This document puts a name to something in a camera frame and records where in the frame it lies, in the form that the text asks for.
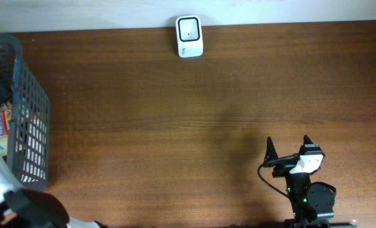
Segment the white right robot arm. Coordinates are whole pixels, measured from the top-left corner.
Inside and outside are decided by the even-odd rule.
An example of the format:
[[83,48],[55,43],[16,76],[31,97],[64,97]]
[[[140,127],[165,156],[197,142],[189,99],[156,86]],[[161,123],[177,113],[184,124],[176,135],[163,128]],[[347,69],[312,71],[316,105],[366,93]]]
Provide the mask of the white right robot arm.
[[[272,138],[267,138],[266,154],[257,169],[259,178],[274,191],[290,201],[293,219],[286,219],[284,227],[330,227],[329,219],[334,217],[337,190],[324,182],[311,182],[310,176],[321,168],[325,154],[318,144],[305,135],[298,153],[279,157]],[[283,177],[286,190],[283,192],[266,181],[262,168],[272,168],[274,178]]]

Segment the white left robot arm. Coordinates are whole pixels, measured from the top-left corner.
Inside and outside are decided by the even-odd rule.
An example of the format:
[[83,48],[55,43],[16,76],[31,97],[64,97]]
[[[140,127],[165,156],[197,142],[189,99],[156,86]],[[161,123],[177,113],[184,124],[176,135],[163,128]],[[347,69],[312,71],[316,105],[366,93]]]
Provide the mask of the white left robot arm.
[[106,227],[70,217],[52,194],[27,189],[0,155],[0,227]]

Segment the orange spaghetti packet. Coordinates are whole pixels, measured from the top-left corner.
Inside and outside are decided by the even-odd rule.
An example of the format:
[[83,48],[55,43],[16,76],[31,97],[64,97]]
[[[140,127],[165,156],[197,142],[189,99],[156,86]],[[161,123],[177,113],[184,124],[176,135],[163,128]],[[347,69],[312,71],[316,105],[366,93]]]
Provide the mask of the orange spaghetti packet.
[[12,107],[13,105],[10,101],[0,106],[0,137],[5,137],[9,134]]

